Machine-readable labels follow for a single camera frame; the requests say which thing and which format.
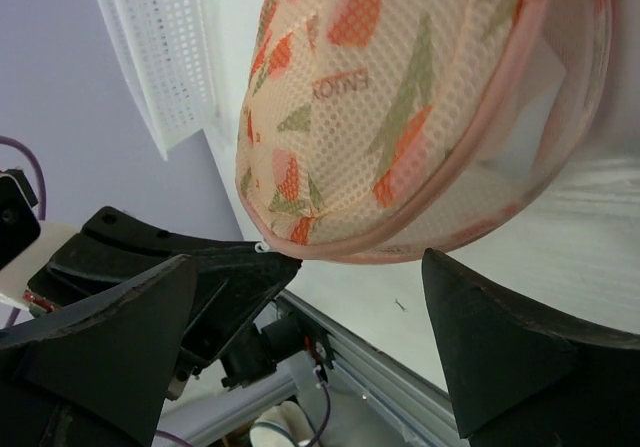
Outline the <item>floral mesh laundry bag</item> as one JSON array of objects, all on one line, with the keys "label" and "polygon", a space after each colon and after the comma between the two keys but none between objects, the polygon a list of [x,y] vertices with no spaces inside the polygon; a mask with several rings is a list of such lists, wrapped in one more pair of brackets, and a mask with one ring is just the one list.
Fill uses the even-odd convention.
[{"label": "floral mesh laundry bag", "polygon": [[264,0],[236,186],[277,252],[393,263],[515,217],[591,128],[618,0]]}]

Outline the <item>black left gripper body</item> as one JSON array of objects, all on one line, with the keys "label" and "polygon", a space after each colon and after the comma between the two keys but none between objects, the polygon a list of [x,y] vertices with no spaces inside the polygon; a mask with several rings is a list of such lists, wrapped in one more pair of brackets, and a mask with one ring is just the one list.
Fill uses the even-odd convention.
[{"label": "black left gripper body", "polygon": [[244,327],[235,338],[214,354],[211,360],[180,348],[166,392],[168,400],[178,400],[191,377],[199,376],[212,363],[220,361],[225,372],[224,388],[246,388],[272,374],[283,361],[295,355],[295,318],[279,318],[262,329],[255,324]]}]

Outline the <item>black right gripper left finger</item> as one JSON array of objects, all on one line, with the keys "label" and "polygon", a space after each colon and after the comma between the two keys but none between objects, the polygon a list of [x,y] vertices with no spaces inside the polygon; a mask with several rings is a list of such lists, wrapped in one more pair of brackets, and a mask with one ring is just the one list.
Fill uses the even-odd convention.
[{"label": "black right gripper left finger", "polygon": [[196,280],[177,256],[2,330],[2,445],[151,445]]}]

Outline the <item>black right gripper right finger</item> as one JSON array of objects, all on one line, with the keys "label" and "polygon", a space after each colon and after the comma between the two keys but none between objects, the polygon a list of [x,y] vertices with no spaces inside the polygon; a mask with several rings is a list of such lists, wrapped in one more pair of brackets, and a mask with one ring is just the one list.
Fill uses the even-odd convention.
[{"label": "black right gripper right finger", "polygon": [[638,445],[638,335],[556,310],[433,249],[421,272],[461,438]]}]

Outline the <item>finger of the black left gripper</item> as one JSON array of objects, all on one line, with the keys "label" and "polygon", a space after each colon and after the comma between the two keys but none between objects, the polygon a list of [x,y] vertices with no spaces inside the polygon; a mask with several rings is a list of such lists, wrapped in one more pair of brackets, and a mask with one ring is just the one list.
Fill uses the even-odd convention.
[{"label": "finger of the black left gripper", "polygon": [[182,340],[191,362],[216,361],[302,265],[255,242],[180,235],[104,207],[48,261],[47,298],[66,306],[178,255],[188,256],[197,271]]}]

